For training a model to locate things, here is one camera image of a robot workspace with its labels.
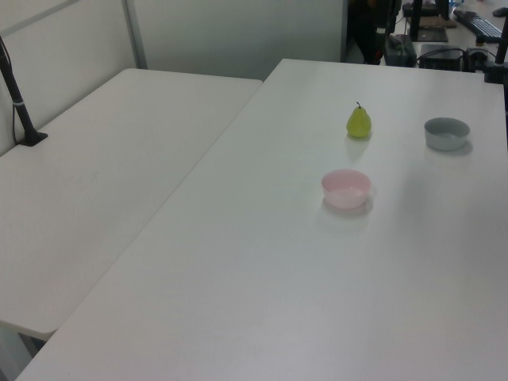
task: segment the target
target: keyboard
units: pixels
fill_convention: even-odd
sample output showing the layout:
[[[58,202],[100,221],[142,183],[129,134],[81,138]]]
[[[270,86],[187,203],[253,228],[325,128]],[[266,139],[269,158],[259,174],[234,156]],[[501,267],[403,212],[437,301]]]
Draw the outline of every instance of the keyboard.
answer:
[[[499,42],[501,31],[489,21],[481,18],[476,12],[453,10],[457,21],[471,30],[476,36],[485,36],[486,42]]]

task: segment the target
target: green pear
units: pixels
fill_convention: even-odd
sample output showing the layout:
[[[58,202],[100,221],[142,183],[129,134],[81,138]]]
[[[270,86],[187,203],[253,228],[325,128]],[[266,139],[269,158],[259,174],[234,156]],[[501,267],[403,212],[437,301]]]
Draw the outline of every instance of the green pear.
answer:
[[[351,117],[349,117],[346,127],[348,128],[349,135],[352,137],[368,137],[368,134],[371,132],[371,117],[368,116],[365,108],[359,103],[358,107],[353,110]]]

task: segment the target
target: wall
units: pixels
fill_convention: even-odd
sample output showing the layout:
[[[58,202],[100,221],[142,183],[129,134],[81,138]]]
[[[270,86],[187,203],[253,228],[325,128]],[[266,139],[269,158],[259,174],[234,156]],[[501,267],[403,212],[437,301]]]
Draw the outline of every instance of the wall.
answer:
[[[36,129],[121,70],[136,66],[122,0],[79,0],[2,37]],[[0,80],[0,155],[13,147],[11,110]]]
[[[282,58],[339,61],[345,0],[127,0],[150,69],[265,80]]]

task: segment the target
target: tabletop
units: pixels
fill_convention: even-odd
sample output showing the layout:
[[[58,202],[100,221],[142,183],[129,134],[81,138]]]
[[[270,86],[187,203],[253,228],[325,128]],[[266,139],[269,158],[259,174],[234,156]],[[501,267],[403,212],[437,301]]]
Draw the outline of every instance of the tabletop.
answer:
[[[465,11],[471,11],[476,12],[479,14],[481,18],[484,18],[485,20],[491,22],[496,28],[499,30],[502,30],[502,27],[504,26],[505,18],[504,17],[494,17],[492,16],[492,11],[496,10],[497,8],[501,8],[504,6],[508,6],[507,0],[465,0],[462,5],[458,6],[457,8],[460,10]],[[402,11],[400,11],[398,15],[398,19],[402,16]],[[456,21],[456,16],[451,15],[451,20]],[[406,31],[406,34],[409,34],[410,25],[409,23],[406,25],[406,18],[404,17],[403,21],[399,22],[395,26],[395,31],[393,34],[404,34]],[[478,48],[475,45],[476,41],[476,35],[471,32],[468,28],[466,28],[464,25],[460,24],[458,21],[456,21],[457,27],[456,28],[447,28],[446,34],[448,35],[448,43],[445,42],[414,42],[414,49],[416,51],[417,56],[420,56],[421,46],[423,44],[444,44],[444,45],[455,45],[462,49],[469,49],[469,48]],[[483,49],[488,50],[491,52],[494,56],[498,51],[498,44],[485,44],[483,47],[480,47]],[[493,61],[494,57],[489,55],[489,60]]]
[[[504,116],[481,75],[283,60],[19,380],[505,379]],[[366,206],[323,202],[341,167]]]
[[[261,82],[123,71],[0,158],[0,324],[47,340]]]

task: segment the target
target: person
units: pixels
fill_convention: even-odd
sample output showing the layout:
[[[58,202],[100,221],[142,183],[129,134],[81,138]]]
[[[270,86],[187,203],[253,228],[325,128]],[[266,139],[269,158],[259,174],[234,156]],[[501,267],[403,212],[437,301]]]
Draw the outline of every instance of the person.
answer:
[[[349,0],[348,36],[353,39],[366,64],[379,65],[383,54],[376,47],[375,6],[378,0]]]

